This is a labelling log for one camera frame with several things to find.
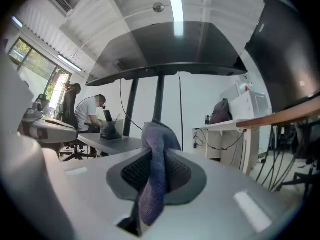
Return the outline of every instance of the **purple backpack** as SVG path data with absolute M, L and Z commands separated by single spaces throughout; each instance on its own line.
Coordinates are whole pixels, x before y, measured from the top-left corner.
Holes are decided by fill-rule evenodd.
M 210 125 L 232 120 L 232 115 L 229 109 L 229 101 L 224 98 L 221 102 L 215 105 L 210 119 Z

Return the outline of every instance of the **tiled floor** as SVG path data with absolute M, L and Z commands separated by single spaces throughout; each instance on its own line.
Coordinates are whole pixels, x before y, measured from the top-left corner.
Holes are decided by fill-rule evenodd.
M 275 181 L 275 177 L 276 177 L 278 170 L 279 170 L 279 167 L 280 167 L 281 156 L 282 156 L 282 153 L 280 154 L 280 156 L 278 157 L 278 159 L 275 163 L 275 167 L 274 167 L 275 170 L 274 170 L 272 184 Z M 292 159 L 293 159 L 293 155 L 289 152 L 285 152 L 284 157 L 283 157 L 283 161 L 282 161 L 282 165 L 281 165 L 281 168 L 279 171 L 278 179 L 283 175 L 283 173 L 287 169 L 287 167 L 290 164 Z M 264 169 L 263 169 L 261 176 L 258 180 L 258 182 L 260 184 L 262 184 L 263 181 L 265 180 L 265 178 L 267 177 L 270 169 L 273 166 L 273 163 L 274 163 L 274 155 L 273 155 L 273 152 L 270 151 L 269 156 L 266 160 L 266 164 L 264 166 Z M 259 172 L 261 170 L 262 165 L 263 165 L 262 163 L 258 163 L 256 165 L 256 167 L 252 170 L 250 177 L 252 177 L 254 180 L 257 179 L 257 176 L 259 175 Z M 288 176 L 284 179 L 284 182 L 292 181 L 295 173 L 308 174 L 309 169 L 310 169 L 310 165 L 308 165 L 304 168 L 299 168 L 299 167 L 303 167 L 305 165 L 306 165 L 306 160 L 304 160 L 304 159 L 298 160 L 297 159 L 295 161 L 291 171 L 289 172 Z M 265 181 L 265 183 L 263 185 L 267 189 L 269 188 L 269 185 L 270 185 L 271 175 L 272 174 L 270 173 L 268 179 Z M 305 191 L 305 186 L 303 184 L 300 184 L 300 185 L 296 185 L 296 186 L 292 186 L 292 185 L 283 186 L 280 192 L 275 192 L 274 194 L 277 195 L 279 198 L 281 198 L 285 202 L 285 204 L 288 206 L 288 208 L 292 208 L 292 207 L 297 206 L 302 201 L 304 191 Z

